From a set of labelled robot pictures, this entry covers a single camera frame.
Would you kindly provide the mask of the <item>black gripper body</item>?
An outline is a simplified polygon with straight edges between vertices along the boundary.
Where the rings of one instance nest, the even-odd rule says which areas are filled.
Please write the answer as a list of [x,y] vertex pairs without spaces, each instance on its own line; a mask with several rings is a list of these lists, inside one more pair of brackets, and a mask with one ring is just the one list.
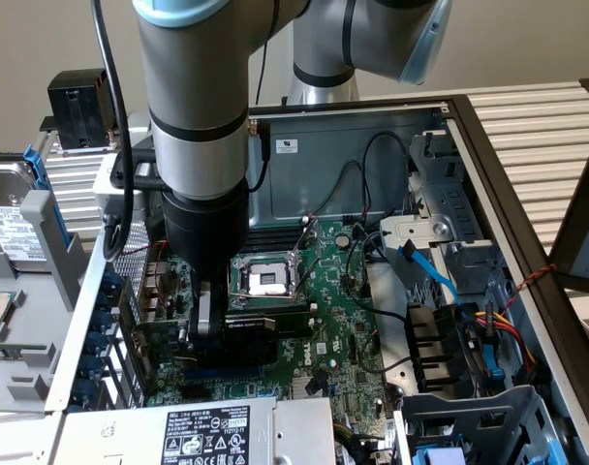
[[194,279],[215,292],[227,286],[231,259],[245,244],[249,231],[249,191],[245,179],[227,194],[208,201],[162,195],[168,243],[191,266]]

